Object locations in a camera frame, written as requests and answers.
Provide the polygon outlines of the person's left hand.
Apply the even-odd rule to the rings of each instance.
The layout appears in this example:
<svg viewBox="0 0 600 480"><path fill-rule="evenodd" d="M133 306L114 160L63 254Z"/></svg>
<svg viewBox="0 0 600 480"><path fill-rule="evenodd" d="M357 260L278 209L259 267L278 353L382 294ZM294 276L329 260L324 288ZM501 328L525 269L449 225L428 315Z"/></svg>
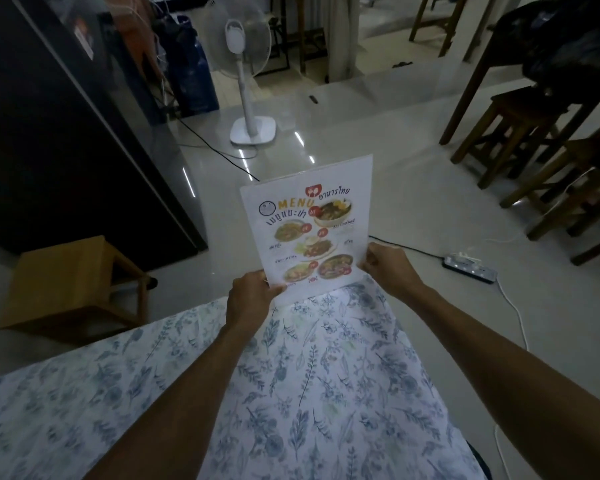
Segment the person's left hand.
<svg viewBox="0 0 600 480"><path fill-rule="evenodd" d="M269 284L263 270L248 272L233 281L226 306L226 327L242 339L251 339L269 314L272 301L263 297Z"/></svg>

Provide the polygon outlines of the person's right hand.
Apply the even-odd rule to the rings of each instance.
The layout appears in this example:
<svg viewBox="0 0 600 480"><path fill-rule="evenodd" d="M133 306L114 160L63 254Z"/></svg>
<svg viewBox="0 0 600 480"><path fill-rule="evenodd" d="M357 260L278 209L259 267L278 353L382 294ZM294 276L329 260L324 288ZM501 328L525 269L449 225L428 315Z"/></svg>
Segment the person's right hand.
<svg viewBox="0 0 600 480"><path fill-rule="evenodd" d="M408 303L426 289L426 285L411 265L404 250L381 245L380 270L367 273L389 295Z"/></svg>

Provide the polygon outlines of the laminated food menu card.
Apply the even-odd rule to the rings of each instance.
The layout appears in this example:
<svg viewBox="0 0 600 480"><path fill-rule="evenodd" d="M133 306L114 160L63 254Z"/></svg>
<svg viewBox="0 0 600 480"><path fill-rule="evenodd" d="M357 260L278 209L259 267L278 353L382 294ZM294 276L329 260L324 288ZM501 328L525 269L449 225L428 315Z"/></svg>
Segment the laminated food menu card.
<svg viewBox="0 0 600 480"><path fill-rule="evenodd" d="M241 188L262 268L286 306L363 279L373 155Z"/></svg>

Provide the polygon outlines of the person's right forearm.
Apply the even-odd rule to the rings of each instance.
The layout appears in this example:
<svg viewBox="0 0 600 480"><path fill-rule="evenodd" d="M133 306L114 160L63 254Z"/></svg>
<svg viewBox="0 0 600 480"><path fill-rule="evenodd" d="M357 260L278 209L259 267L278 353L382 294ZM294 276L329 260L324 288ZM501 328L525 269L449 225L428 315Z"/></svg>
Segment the person's right forearm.
<svg viewBox="0 0 600 480"><path fill-rule="evenodd" d="M597 397L423 283L399 298L439 339L538 476L600 480Z"/></svg>

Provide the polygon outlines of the person's left forearm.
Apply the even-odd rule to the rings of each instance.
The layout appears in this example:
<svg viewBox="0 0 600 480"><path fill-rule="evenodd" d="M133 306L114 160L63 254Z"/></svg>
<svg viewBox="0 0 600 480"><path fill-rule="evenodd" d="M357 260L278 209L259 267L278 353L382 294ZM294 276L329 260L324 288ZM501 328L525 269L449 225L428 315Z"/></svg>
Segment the person's left forearm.
<svg viewBox="0 0 600 480"><path fill-rule="evenodd" d="M227 322L83 480L196 480L232 374L261 325Z"/></svg>

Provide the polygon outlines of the black power strip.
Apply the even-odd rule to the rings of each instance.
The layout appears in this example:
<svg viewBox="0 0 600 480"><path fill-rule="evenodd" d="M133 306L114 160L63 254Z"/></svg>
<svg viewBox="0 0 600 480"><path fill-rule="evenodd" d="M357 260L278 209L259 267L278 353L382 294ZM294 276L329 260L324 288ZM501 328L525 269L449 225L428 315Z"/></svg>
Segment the black power strip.
<svg viewBox="0 0 600 480"><path fill-rule="evenodd" d="M498 274L494 269L483 265L475 266L471 261L458 258L456 254L448 255L443 258L442 266L449 271L470 277L487 284L495 284L498 281Z"/></svg>

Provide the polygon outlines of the blue floral tablecloth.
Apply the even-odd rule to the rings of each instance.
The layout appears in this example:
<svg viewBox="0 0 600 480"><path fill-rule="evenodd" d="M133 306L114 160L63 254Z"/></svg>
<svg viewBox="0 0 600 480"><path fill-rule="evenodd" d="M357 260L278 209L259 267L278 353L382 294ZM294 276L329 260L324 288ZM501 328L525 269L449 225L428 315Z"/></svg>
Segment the blue floral tablecloth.
<svg viewBox="0 0 600 480"><path fill-rule="evenodd" d="M0 377L0 480L79 480L216 338L226 298ZM373 280L276 307L200 480L486 480Z"/></svg>

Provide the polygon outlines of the dark wooden stool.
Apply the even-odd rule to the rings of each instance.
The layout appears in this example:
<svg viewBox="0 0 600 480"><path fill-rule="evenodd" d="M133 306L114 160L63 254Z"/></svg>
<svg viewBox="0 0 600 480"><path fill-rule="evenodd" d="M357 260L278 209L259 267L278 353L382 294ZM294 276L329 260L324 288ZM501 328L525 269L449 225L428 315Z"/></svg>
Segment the dark wooden stool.
<svg viewBox="0 0 600 480"><path fill-rule="evenodd" d="M517 179L541 146L549 147L566 139L567 131L574 133L587 119L582 107L558 130L557 123L568 108L569 103L532 86L493 96L487 111L456 149L451 163L460 164L470 155L483 165L484 172L477 183L481 190L504 171L508 179Z"/></svg>
<svg viewBox="0 0 600 480"><path fill-rule="evenodd" d="M571 237L581 236L600 220L600 134L571 139L500 207L508 209L527 200L540 211L540 220L524 234L538 241L549 231L567 226Z"/></svg>

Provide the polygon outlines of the light wooden stool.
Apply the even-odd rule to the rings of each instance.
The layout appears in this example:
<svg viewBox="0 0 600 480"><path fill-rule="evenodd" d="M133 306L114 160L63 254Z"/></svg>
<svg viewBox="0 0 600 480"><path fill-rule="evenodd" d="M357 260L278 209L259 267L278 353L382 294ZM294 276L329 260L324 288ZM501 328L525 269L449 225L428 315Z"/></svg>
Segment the light wooden stool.
<svg viewBox="0 0 600 480"><path fill-rule="evenodd" d="M147 324L155 280L104 236L21 254L0 330L84 346Z"/></svg>

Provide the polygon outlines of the dark wooden table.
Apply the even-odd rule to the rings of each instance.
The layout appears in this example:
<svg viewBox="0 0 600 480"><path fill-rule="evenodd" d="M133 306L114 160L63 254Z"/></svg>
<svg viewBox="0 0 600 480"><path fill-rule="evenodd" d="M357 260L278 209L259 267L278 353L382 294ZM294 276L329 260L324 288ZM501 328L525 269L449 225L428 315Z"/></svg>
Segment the dark wooden table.
<svg viewBox="0 0 600 480"><path fill-rule="evenodd" d="M448 124L442 133L442 136L439 141L440 145L446 145L450 142L489 69L499 66L522 66L522 54L520 48L501 36L494 36L494 28L491 39L489 40L485 51L483 52L478 63L476 64L473 74L469 79L469 82L467 83L467 86L465 87L464 92L460 97L459 102L457 103L456 108L451 114ZM572 99L570 98L568 98L568 100L574 104L578 104L572 101ZM599 102L600 92L594 94L592 98L586 99L580 104L585 105L588 103L592 103L592 106L596 107Z"/></svg>

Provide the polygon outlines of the white standing fan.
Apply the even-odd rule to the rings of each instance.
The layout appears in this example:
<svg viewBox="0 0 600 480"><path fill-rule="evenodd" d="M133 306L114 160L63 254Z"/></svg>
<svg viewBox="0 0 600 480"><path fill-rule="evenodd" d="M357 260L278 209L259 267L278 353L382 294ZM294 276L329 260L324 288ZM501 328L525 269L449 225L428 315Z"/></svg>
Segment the white standing fan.
<svg viewBox="0 0 600 480"><path fill-rule="evenodd" d="M273 142L276 121L254 112L248 80L269 61L272 36L264 12L252 0L209 0L201 12L202 46L213 70L237 81L243 115L230 130L237 146Z"/></svg>

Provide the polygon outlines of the beige curtain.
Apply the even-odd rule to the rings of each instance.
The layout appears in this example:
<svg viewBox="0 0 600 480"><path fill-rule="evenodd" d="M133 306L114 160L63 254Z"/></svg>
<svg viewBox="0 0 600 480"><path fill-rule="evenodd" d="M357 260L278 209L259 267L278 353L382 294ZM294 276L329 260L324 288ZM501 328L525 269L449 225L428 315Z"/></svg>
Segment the beige curtain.
<svg viewBox="0 0 600 480"><path fill-rule="evenodd" d="M341 82L357 75L360 0L322 0L328 82Z"/></svg>

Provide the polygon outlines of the blue bag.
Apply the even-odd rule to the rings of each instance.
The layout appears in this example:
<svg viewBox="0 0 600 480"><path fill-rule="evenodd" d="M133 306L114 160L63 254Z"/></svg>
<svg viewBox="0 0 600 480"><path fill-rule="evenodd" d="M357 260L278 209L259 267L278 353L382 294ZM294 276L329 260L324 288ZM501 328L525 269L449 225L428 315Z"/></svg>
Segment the blue bag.
<svg viewBox="0 0 600 480"><path fill-rule="evenodd" d="M186 15L164 15L152 23L166 53L167 78L183 117L217 111L209 63L198 32Z"/></svg>

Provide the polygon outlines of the wooden chair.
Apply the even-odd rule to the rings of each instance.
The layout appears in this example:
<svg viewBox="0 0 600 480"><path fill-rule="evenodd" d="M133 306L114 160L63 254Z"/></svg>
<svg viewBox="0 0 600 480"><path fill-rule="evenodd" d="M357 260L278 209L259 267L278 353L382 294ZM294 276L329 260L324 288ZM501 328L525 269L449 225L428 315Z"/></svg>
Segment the wooden chair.
<svg viewBox="0 0 600 480"><path fill-rule="evenodd" d="M411 28L411 32L409 35L409 42L414 42L416 38L417 31L420 28L437 26L444 30L445 38L442 42L442 46L440 48L440 52L438 57L444 57L448 53L450 46L452 44L453 37L456 33L457 24L459 23L459 19L462 15L464 7L468 0L457 0L455 3L455 8L451 15L436 18L434 20L422 21L425 9L427 7L427 3L429 0L422 0L420 6L418 8L413 26Z"/></svg>

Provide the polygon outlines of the black refrigerator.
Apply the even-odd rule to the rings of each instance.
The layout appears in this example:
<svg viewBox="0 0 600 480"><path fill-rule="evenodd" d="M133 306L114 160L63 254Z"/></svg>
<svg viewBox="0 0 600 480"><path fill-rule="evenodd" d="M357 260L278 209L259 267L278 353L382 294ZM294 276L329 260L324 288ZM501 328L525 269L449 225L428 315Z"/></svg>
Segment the black refrigerator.
<svg viewBox="0 0 600 480"><path fill-rule="evenodd" d="M208 250L194 173L123 29L140 0L0 0L0 249L90 237L145 271Z"/></svg>

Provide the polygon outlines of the black bag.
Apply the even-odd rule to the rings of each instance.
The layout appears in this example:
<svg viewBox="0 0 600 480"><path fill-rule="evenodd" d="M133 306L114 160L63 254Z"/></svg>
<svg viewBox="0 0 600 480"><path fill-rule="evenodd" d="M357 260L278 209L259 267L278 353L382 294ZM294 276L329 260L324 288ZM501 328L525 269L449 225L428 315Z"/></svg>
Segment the black bag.
<svg viewBox="0 0 600 480"><path fill-rule="evenodd" d="M501 17L494 36L517 45L522 72L580 104L600 92L600 0L537 0Z"/></svg>

